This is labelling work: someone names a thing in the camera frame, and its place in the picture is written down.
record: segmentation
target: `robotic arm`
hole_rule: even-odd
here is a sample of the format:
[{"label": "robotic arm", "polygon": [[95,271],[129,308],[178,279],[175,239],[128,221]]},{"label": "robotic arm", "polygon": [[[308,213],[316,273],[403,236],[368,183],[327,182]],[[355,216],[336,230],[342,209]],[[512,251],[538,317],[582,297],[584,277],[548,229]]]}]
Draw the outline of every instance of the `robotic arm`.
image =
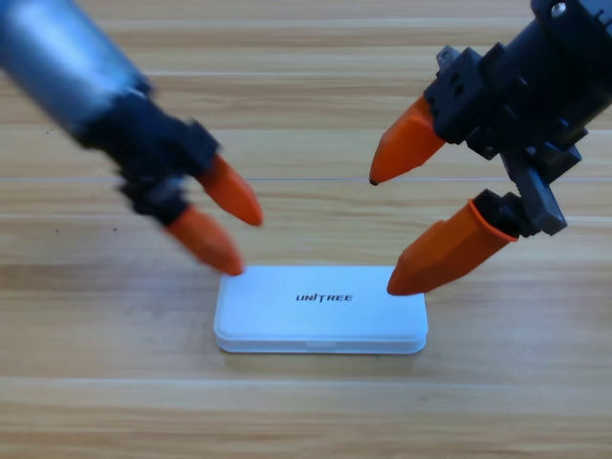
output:
[{"label": "robotic arm", "polygon": [[223,210],[260,226],[253,191],[200,123],[155,104],[146,77],[72,0],[0,0],[0,68],[80,146],[110,157],[135,212],[201,262],[242,272],[229,234],[186,201],[181,181],[195,178]]},{"label": "robotic arm", "polygon": [[612,103],[612,2],[532,0],[535,19],[484,56],[445,47],[439,72],[382,136],[370,183],[423,165],[446,143],[501,156],[517,196],[485,190],[435,223],[401,255],[392,295],[430,292],[480,266],[520,236],[567,223],[551,184],[581,161],[586,124]]}]

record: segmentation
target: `metal cylinder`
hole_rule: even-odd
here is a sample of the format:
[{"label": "metal cylinder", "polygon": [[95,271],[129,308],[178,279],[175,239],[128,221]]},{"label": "metal cylinder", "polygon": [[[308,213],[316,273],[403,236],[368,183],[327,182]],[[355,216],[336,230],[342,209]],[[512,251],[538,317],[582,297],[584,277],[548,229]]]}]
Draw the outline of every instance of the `metal cylinder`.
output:
[{"label": "metal cylinder", "polygon": [[78,137],[145,76],[72,0],[0,0],[0,67]]}]

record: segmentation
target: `table surface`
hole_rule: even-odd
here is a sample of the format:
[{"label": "table surface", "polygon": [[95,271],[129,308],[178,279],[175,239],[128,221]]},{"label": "table surface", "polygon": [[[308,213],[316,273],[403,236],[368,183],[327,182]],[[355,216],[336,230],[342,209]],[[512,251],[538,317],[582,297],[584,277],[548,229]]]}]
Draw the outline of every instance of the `table surface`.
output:
[{"label": "table surface", "polygon": [[[527,0],[79,3],[249,179],[262,229],[189,183],[249,264],[393,265],[485,187],[514,189],[464,145],[366,178],[437,52],[508,43]],[[419,355],[247,357],[215,345],[218,274],[0,79],[0,456],[611,457],[611,126],[554,186],[569,228],[427,295]]]}]

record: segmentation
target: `white plastic case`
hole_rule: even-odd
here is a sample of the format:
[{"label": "white plastic case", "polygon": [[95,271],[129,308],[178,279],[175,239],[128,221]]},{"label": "white plastic case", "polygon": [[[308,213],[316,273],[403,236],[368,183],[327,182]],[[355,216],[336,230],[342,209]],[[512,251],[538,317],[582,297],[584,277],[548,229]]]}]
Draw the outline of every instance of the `white plastic case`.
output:
[{"label": "white plastic case", "polygon": [[413,354],[423,295],[392,296],[386,266],[250,266],[223,276],[214,333],[232,353]]}]

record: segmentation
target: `screw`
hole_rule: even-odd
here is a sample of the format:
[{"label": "screw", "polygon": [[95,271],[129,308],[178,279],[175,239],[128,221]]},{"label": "screw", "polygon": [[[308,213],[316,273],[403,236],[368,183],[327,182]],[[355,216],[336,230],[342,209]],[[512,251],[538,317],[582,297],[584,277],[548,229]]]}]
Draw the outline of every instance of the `screw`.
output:
[{"label": "screw", "polygon": [[560,17],[562,14],[565,13],[566,10],[567,5],[565,5],[563,2],[559,2],[553,6],[553,9],[551,10],[551,15],[553,17]]}]

